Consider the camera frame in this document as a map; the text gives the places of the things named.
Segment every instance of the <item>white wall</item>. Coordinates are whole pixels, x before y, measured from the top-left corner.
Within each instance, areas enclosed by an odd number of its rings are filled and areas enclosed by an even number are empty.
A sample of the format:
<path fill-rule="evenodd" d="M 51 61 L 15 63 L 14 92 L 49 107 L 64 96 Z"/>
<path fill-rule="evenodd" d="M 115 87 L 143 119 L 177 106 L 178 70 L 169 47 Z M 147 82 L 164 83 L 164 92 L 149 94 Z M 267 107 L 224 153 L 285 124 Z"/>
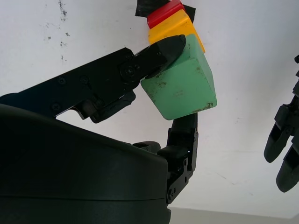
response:
<path fill-rule="evenodd" d="M 299 1 L 183 2 L 197 8 L 194 25 L 214 74 L 218 106 L 199 114 L 197 170 L 171 206 L 297 215 L 299 186 L 283 194 L 275 184 L 286 151 L 268 164 L 263 149 L 278 107 L 290 102 L 298 80 L 293 58 L 299 54 Z M 58 0 L 1 0 L 0 95 L 22 91 L 120 48 L 138 52 L 148 45 L 146 19 L 134 16 L 136 0 L 62 3 L 66 17 Z M 100 124 L 82 121 L 75 112 L 60 119 L 122 141 L 155 140 L 164 146 L 171 122 L 140 87 L 135 93 L 130 107 Z"/>

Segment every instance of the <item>gray floor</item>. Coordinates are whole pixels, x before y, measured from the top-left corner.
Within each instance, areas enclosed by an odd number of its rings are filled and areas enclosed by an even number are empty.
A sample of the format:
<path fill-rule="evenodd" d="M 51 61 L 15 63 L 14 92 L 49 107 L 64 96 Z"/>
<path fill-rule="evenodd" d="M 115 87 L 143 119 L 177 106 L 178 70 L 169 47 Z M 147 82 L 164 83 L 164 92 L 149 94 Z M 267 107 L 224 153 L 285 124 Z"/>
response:
<path fill-rule="evenodd" d="M 299 215 L 292 219 L 283 219 L 215 211 L 170 209 L 170 224 L 299 224 Z"/>

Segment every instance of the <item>robotic hand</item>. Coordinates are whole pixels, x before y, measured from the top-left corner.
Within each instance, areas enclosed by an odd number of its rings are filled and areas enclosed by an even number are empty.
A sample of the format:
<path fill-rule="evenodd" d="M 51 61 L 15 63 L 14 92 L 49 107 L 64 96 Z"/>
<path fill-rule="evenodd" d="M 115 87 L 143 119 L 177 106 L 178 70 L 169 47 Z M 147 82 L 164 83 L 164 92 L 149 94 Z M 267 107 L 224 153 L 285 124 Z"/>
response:
<path fill-rule="evenodd" d="M 0 98 L 0 223 L 167 224 L 168 204 L 196 165 L 197 114 L 173 121 L 167 146 L 128 144 L 58 121 L 76 110 L 99 123 L 182 53 L 173 36 L 134 55 L 123 48 Z"/>
<path fill-rule="evenodd" d="M 295 57 L 295 62 L 299 63 L 299 56 Z M 276 184 L 282 192 L 289 191 L 299 181 L 299 81 L 293 89 L 293 94 L 290 104 L 280 106 L 264 151 L 265 159 L 273 162 L 286 146 L 289 137 L 294 136 L 293 144 L 276 178 Z"/>

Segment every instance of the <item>green wooden block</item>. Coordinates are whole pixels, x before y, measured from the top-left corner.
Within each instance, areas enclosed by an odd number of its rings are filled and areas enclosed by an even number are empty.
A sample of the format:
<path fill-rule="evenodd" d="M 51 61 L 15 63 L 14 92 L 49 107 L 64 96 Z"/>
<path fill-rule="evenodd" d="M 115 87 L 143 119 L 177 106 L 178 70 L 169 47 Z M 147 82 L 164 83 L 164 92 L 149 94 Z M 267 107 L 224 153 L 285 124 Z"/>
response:
<path fill-rule="evenodd" d="M 141 86 L 167 120 L 217 105 L 212 71 L 194 34 L 186 36 L 183 54 L 168 69 Z"/>

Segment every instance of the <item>red block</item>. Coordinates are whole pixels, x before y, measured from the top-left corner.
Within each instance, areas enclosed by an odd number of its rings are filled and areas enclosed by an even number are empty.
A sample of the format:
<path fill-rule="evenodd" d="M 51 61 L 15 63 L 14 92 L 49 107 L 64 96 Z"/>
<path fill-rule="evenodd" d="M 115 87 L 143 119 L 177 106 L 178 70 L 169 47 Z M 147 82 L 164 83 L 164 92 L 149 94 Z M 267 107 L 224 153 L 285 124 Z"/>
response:
<path fill-rule="evenodd" d="M 185 8 L 180 0 L 172 0 L 168 2 L 161 8 L 148 15 L 147 20 L 149 28 L 152 29 L 154 26 L 158 25 L 160 22 L 164 21 L 181 9 L 185 11 Z"/>

